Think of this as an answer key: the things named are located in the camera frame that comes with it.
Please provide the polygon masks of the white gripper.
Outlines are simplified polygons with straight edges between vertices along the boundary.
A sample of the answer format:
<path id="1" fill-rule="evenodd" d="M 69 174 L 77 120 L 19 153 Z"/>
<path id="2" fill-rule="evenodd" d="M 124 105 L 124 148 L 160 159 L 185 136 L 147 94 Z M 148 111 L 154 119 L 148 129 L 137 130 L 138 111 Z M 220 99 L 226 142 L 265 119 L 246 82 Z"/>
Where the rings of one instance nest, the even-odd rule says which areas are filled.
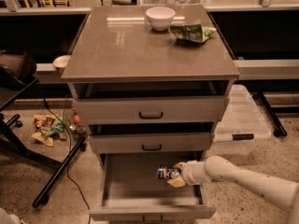
<path id="1" fill-rule="evenodd" d="M 190 186 L 206 182 L 205 163 L 203 161 L 178 162 L 173 168 L 181 170 L 181 177 L 169 179 L 167 183 L 174 188 L 182 188 L 186 183 Z"/>

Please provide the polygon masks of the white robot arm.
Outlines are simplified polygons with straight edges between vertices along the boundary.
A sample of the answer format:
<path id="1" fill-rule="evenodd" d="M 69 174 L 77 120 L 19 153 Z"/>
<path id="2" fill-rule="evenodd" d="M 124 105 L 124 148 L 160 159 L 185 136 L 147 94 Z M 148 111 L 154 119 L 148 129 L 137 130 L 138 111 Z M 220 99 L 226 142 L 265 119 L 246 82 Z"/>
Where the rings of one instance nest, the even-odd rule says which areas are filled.
<path id="1" fill-rule="evenodd" d="M 205 161 L 179 162 L 163 171 L 169 185 L 181 188 L 212 180 L 235 183 L 266 202 L 287 212 L 289 224 L 299 224 L 299 184 L 279 177 L 235 166 L 225 158 L 211 156 Z"/>

